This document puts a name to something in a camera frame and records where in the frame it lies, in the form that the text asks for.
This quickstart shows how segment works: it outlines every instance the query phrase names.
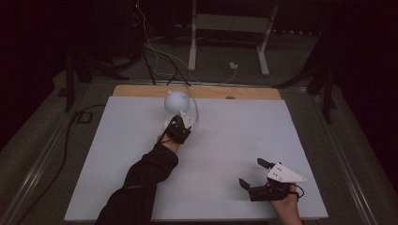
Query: black jacket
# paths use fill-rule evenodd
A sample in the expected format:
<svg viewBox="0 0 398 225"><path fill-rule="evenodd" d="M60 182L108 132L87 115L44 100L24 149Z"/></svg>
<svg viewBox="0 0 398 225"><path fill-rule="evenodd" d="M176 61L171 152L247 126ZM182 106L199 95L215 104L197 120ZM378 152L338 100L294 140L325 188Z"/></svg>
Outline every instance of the black jacket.
<svg viewBox="0 0 398 225"><path fill-rule="evenodd" d="M157 184L167 179L177 164L174 152L162 144L155 145L130 167L123 187L109 198L96 225L149 224Z"/></svg>

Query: power cord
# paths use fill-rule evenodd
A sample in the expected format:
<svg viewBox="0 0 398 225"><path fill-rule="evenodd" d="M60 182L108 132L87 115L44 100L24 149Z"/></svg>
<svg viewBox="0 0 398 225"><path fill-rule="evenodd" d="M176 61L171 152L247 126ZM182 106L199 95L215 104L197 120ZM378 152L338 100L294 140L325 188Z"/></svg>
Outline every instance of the power cord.
<svg viewBox="0 0 398 225"><path fill-rule="evenodd" d="M76 119L78 119L79 117L81 117L85 111L94 108L94 107L103 107L105 105L92 105L89 106L79 112L76 112L73 116L73 118L70 120L69 125L68 125L68 129L67 129L67 137L65 139L65 145L64 145L64 155L62 158L62 163L61 166L58 168L58 171L56 172L53 180L50 182L50 184L41 192L41 194L35 199L35 201L28 207L28 209L23 213L23 215L20 217L20 219L18 220L18 222L16 223L17 225L21 224L23 222L23 220L26 218L26 216L30 213L30 211L38 204L38 202L43 198L43 196L47 193L47 191L53 186L55 180L59 177L59 174L62 172L62 170L64 169L64 166L67 162L67 156L68 156L68 142L69 142L69 132L70 132L70 128L72 126L72 124L74 124L76 122Z"/></svg>

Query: white sphere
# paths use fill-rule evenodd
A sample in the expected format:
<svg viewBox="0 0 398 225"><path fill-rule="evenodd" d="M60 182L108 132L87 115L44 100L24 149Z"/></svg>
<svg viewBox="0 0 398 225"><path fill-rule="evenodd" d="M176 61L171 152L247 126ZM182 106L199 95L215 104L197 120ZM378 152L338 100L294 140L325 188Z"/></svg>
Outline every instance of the white sphere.
<svg viewBox="0 0 398 225"><path fill-rule="evenodd" d="M182 91L169 91L164 99L164 110L170 114L179 114L180 111L187 112L190 106L190 99Z"/></svg>

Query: dark floor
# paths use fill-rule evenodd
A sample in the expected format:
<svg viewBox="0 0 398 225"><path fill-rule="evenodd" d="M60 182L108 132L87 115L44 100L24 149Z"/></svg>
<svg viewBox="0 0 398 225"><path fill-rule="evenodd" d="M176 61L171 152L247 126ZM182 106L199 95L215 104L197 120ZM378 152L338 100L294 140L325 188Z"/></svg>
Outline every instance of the dark floor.
<svg viewBox="0 0 398 225"><path fill-rule="evenodd" d="M177 38L173 42L155 38L150 43L154 49L171 54L181 70L183 78L194 85L268 87L298 75L315 42L316 37L311 36L272 34L266 50L270 71L269 77L266 78L259 72L255 46L250 41L238 46L214 43L212 40L200 42L196 70L191 74L179 62L179 60L186 64L188 62L190 46L188 38ZM155 57L149 55L148 60L150 65L155 67ZM230 62L237 62L236 73L229 68ZM175 69L160 59L156 71L158 72L156 81L165 84L165 81L171 78L169 74L173 74ZM30 193L29 200L23 202L23 205L26 203L27 206L22 207L22 212L25 212L48 186L62 163L67 126L73 112L91 105L105 104L114 88L120 83L151 84L143 62L123 71L122 75L130 77L130 80L119 82L97 74L92 83L77 83L76 102L70 113L64 112L66 100L57 96L59 89L65 86L65 73L55 77L54 92L47 97L0 154L0 183L2 184L0 187L0 215L2 217L9 215L6 210L11 201L16 196L21 196L18 188L22 186L24 178L40 153L50 149L53 153L48 156L47 163L44 163L44 172L38 174L37 186ZM309 80L304 80L280 90L291 112L329 213L328 218L306 220L305 224L396 224L398 222L397 195L375 159L374 153L346 105L339 87L335 86L333 89L333 102L336 108L331 110L332 124L328 125L320 113L321 97L309 96L305 93L308 82ZM63 217L100 122L103 107L95 107L90 111L94 114L90 124L71 126L65 167L54 185L29 211L21 224L72 224L65 222ZM181 222L178 224L200 223ZM267 223L265 221L230 221L206 224L257 225ZM280 222L272 220L269 224L280 224Z"/></svg>

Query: gray carpet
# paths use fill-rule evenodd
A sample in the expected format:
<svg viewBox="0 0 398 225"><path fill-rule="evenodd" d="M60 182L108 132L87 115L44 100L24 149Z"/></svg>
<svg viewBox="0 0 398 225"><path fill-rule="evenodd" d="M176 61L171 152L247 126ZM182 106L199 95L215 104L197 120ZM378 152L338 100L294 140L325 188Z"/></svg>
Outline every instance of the gray carpet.
<svg viewBox="0 0 398 225"><path fill-rule="evenodd" d="M266 50L270 70L270 76L267 78L259 74L255 46L252 43L236 46L226 43L215 44L211 41L201 42L198 47L197 69L191 75L182 64L178 63L178 60L176 63L183 78L192 84L268 86L298 75L315 41L316 38L310 36L272 34ZM155 49L188 62L189 41L186 38L173 41L158 38L151 43ZM148 56L148 59L154 67L156 58ZM235 78L235 71L228 67L229 62L238 64ZM165 83L170 78L168 74L175 72L174 67L163 60L159 60L157 71L162 73L159 76L163 77L157 77L158 83ZM5 214L7 207L18 193L18 188L41 151L47 148L52 148L54 153L49 156L46 170L40 176L26 205L31 205L52 180L62 163L67 138L66 127L74 111L96 104L106 104L107 98L119 83L150 84L147 69L142 62L123 71L122 74L130 77L130 81L115 81L96 72L92 83L77 83L77 100L70 113L64 112L66 100L57 96L59 89L65 86L65 73L54 79L56 90L47 97L0 154L1 216ZM396 224L397 195L382 172L339 88L333 89L336 109L331 111L332 124L328 125L319 113L321 98L308 96L303 91L308 81L301 81L281 90L329 213L328 218L308 220L305 224ZM63 217L96 133L103 107L98 106L89 111L94 114L93 121L90 124L73 124L70 127L65 167L54 185L29 211L22 224L68 224ZM280 224L277 219L268 223ZM207 224L267 223L230 221Z"/></svg>

